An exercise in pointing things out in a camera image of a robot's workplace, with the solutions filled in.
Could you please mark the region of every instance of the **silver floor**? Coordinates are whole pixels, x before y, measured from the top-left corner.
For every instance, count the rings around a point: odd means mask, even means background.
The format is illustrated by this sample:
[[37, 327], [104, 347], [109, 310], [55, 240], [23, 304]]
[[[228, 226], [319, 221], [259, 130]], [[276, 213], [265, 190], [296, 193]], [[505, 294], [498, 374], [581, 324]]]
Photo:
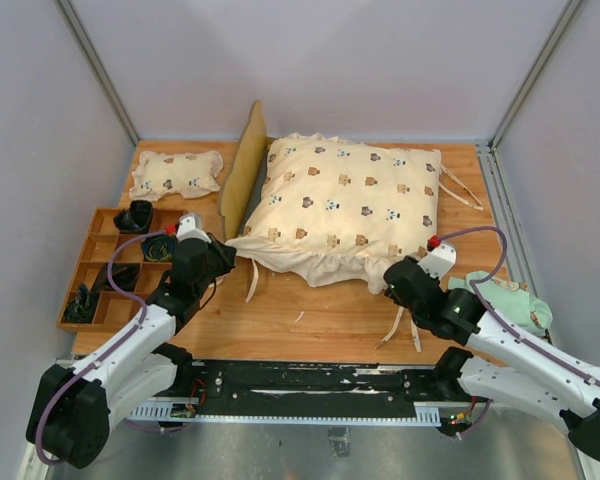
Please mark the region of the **silver floor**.
[[434, 428], [351, 427], [348, 457], [329, 428], [195, 424], [168, 435], [121, 426], [89, 467], [52, 467], [47, 480], [302, 480], [579, 478], [564, 437], [547, 423], [493, 408], [463, 441]]

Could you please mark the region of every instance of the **small pillow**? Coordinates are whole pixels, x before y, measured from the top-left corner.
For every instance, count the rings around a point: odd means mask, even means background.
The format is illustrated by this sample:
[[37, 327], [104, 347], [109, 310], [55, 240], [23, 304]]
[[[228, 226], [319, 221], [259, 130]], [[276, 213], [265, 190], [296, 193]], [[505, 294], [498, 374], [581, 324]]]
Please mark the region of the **small pillow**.
[[134, 185], [129, 196], [152, 202], [170, 193], [184, 198], [202, 197], [220, 190], [215, 177], [222, 166], [222, 155], [216, 151], [173, 155], [142, 152], [140, 164], [131, 174]]
[[297, 134], [276, 140], [261, 202], [228, 245], [310, 286], [362, 279], [372, 293], [436, 233], [438, 150], [354, 144]]

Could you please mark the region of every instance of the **large pillow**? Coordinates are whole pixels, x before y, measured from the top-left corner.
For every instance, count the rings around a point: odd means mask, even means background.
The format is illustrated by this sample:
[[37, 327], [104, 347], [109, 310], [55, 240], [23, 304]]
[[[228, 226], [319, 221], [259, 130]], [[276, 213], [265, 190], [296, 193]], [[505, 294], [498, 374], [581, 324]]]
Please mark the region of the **large pillow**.
[[354, 144], [321, 135], [276, 140], [261, 202], [238, 255], [311, 286], [348, 279], [384, 287], [386, 269], [415, 255], [436, 232], [438, 150]]
[[131, 174], [134, 185], [129, 196], [132, 200], [152, 202], [171, 193], [184, 198], [202, 197], [220, 190], [215, 178], [221, 170], [222, 155], [216, 151], [178, 154], [145, 151]]

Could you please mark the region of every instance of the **wooden tray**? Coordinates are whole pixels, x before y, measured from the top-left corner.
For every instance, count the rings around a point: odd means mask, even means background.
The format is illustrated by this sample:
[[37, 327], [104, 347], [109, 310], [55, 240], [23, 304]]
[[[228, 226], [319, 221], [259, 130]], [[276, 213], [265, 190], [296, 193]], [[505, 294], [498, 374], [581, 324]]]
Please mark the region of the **wooden tray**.
[[[76, 296], [80, 284], [84, 283], [87, 288], [91, 288], [98, 272], [107, 264], [115, 249], [136, 236], [121, 234], [113, 224], [113, 217], [121, 210], [121, 208], [98, 208], [93, 215], [89, 232], [82, 246], [80, 260], [73, 272], [58, 318], [58, 326], [64, 330], [115, 333], [138, 311], [136, 302], [119, 293], [105, 291], [100, 294], [91, 323], [71, 323], [64, 318], [64, 310]], [[173, 225], [185, 213], [184, 210], [155, 209], [149, 231], [156, 232]], [[145, 299], [158, 286], [162, 274], [171, 268], [171, 263], [145, 261], [140, 243], [125, 248], [116, 258], [116, 263], [134, 264], [140, 267], [134, 293]]]

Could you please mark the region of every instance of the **wooden board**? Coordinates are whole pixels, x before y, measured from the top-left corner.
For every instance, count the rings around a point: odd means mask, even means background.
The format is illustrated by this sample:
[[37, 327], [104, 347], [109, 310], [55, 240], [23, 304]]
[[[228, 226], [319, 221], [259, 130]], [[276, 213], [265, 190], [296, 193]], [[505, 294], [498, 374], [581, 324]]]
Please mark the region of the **wooden board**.
[[[218, 181], [224, 183], [237, 142], [142, 141], [131, 170], [144, 150], [164, 153], [218, 150], [225, 167]], [[493, 219], [473, 145], [379, 144], [386, 147], [437, 148], [443, 163], [451, 169], [485, 206], [478, 212], [441, 192], [438, 205], [438, 233], [450, 233], [476, 225], [491, 225]], [[443, 176], [442, 183], [455, 192], [459, 188]], [[130, 203], [129, 175], [120, 206]], [[217, 211], [217, 194], [185, 200], [179, 195], [163, 197], [159, 208], [182, 208], [202, 215], [205, 229], [222, 238], [222, 221]], [[474, 270], [490, 270], [500, 255], [495, 234], [475, 233], [454, 241], [458, 263], [451, 274], [464, 276]], [[382, 295], [371, 295], [362, 281], [342, 282], [311, 288], [293, 274], [275, 275], [260, 268], [258, 289], [249, 304], [244, 303], [251, 281], [251, 263], [239, 259], [236, 269], [218, 287], [216, 297], [176, 335], [171, 343], [189, 350], [196, 358], [301, 360], [323, 362], [381, 362], [434, 364], [451, 345], [420, 331], [422, 353], [416, 352], [408, 314], [394, 338], [376, 349], [390, 330], [397, 307]], [[301, 312], [303, 317], [295, 321]], [[103, 344], [110, 334], [79, 333], [73, 353], [84, 355]]]

